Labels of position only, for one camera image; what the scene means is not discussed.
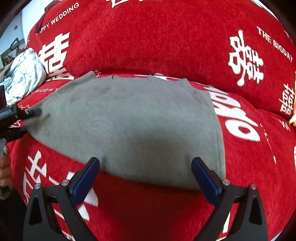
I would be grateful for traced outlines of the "person's left hand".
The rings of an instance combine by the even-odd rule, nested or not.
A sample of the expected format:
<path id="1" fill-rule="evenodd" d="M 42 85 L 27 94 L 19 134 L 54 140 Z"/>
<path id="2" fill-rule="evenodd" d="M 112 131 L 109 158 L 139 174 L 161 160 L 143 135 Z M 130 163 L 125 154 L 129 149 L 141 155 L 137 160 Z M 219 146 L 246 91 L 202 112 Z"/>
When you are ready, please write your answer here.
<path id="1" fill-rule="evenodd" d="M 10 149 L 5 144 L 3 149 L 3 155 L 1 156 L 1 169 L 0 169 L 0 182 L 1 182 L 1 200 L 5 200 L 10 195 L 13 189 L 13 183 L 11 179 L 11 160 L 9 157 Z"/>

